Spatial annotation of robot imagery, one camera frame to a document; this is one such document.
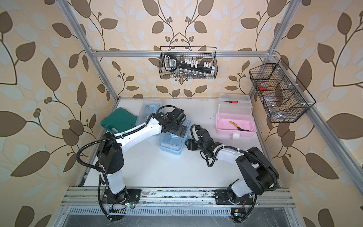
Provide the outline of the blue toolbox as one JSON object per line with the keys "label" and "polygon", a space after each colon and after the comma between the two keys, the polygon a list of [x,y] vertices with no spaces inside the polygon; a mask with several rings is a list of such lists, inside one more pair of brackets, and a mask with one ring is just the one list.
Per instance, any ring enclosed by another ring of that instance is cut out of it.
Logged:
{"label": "blue toolbox", "polygon": [[158,108],[162,106],[163,101],[161,99],[144,99],[136,121],[136,126],[145,123],[149,116],[152,113],[156,113]]}
{"label": "blue toolbox", "polygon": [[180,155],[185,145],[185,142],[189,139],[191,125],[192,120],[189,116],[187,116],[186,120],[183,123],[183,126],[186,126],[186,132],[183,138],[178,137],[170,132],[161,134],[158,142],[159,148],[162,151],[174,155]]}

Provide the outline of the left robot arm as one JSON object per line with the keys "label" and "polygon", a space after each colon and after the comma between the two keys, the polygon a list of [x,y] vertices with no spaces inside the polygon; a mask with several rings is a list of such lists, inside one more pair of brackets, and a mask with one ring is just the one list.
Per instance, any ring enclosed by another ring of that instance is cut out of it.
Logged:
{"label": "left robot arm", "polygon": [[[100,173],[97,194],[98,204],[102,213],[110,222],[113,222],[114,219],[102,205],[100,190],[101,185],[104,184],[106,189],[114,196],[114,204],[124,205],[127,202],[127,189],[122,175],[123,153],[139,142],[161,133],[170,132],[183,138],[187,131],[187,127],[183,125],[185,119],[186,115],[182,109],[172,105],[162,106],[156,113],[151,113],[143,124],[105,139],[91,142],[78,150],[75,155],[76,161],[82,166]],[[99,164],[92,165],[81,160],[80,155],[85,149],[101,143],[104,146],[97,155]]]}

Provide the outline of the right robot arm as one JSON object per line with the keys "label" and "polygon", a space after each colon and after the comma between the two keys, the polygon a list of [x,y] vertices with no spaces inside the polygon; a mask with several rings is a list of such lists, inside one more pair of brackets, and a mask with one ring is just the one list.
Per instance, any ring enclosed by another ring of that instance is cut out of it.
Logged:
{"label": "right robot arm", "polygon": [[257,203],[258,196],[278,188],[277,170],[257,147],[243,150],[215,142],[206,129],[195,124],[191,126],[190,134],[191,138],[185,142],[187,149],[199,151],[208,167],[213,167],[216,161],[224,161],[239,168],[242,178],[232,182],[227,188],[230,203],[237,205],[243,201],[244,196],[254,195],[248,211],[232,215],[234,222],[242,223],[248,218]]}

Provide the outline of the pink toolbox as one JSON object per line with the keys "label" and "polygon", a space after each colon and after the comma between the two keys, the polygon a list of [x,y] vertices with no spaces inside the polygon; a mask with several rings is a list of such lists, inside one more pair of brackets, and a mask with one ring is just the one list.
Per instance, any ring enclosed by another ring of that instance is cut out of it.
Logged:
{"label": "pink toolbox", "polygon": [[[238,101],[238,104],[220,102],[221,100],[234,100]],[[239,131],[229,121],[249,131]],[[251,98],[248,95],[220,94],[216,114],[216,132],[222,135],[231,135],[236,140],[241,137],[252,137],[256,131],[255,120],[252,116]]]}

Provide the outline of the red small screwdriver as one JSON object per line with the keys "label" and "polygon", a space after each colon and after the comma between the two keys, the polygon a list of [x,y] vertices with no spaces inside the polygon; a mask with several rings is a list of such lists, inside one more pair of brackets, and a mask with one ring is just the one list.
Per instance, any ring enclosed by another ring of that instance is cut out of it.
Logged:
{"label": "red small screwdriver", "polygon": [[226,103],[231,103],[231,104],[238,104],[238,101],[234,101],[234,100],[221,100],[220,102],[226,102]]}

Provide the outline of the green tool case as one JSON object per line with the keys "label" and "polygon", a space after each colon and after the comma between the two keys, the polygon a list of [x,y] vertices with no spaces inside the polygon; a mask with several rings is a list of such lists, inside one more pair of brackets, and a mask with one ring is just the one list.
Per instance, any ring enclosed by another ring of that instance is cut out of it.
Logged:
{"label": "green tool case", "polygon": [[101,122],[101,126],[111,134],[117,134],[134,128],[137,119],[136,115],[126,109],[117,108]]}

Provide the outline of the black socket set holder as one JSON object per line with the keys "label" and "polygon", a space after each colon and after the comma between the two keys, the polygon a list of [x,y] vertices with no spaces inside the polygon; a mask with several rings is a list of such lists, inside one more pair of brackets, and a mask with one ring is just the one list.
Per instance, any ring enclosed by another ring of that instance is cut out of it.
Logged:
{"label": "black socket set holder", "polygon": [[186,59],[179,60],[176,55],[172,53],[165,53],[162,57],[163,67],[168,72],[175,72],[178,70],[191,70],[206,74],[215,73],[216,67],[212,66],[209,62],[199,64],[197,60]]}

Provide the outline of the yellow handled pliers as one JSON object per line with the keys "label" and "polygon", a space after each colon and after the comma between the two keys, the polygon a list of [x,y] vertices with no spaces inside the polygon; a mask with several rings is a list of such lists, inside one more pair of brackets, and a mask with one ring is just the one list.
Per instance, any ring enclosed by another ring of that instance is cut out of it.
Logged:
{"label": "yellow handled pliers", "polygon": [[239,131],[249,131],[247,129],[242,129],[241,127],[239,127],[236,123],[232,122],[232,121],[229,121],[230,124],[232,124],[233,126],[235,126],[237,128],[237,130]]}

